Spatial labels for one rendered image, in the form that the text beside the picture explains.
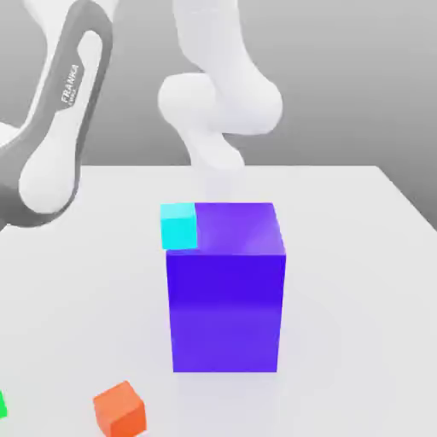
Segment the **small cyan cube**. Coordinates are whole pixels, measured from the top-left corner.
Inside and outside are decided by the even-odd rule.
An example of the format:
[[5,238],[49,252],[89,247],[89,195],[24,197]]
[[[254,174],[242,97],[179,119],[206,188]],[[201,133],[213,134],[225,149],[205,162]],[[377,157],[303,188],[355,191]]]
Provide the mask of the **small cyan cube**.
[[197,248],[195,204],[164,203],[160,205],[161,244],[165,250]]

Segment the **small orange cube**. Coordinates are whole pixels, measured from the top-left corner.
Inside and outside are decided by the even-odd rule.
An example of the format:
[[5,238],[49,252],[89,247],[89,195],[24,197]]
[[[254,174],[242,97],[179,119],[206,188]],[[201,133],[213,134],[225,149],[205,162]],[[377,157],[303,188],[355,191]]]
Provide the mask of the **small orange cube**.
[[98,394],[93,405],[105,437],[137,437],[147,430],[145,404],[128,381]]

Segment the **large purple box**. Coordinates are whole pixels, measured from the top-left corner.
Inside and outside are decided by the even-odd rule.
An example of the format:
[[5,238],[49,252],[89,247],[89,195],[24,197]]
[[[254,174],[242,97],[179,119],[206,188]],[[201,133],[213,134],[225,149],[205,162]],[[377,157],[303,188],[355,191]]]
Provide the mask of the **large purple box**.
[[287,260],[275,207],[195,207],[197,248],[166,253],[172,367],[274,373]]

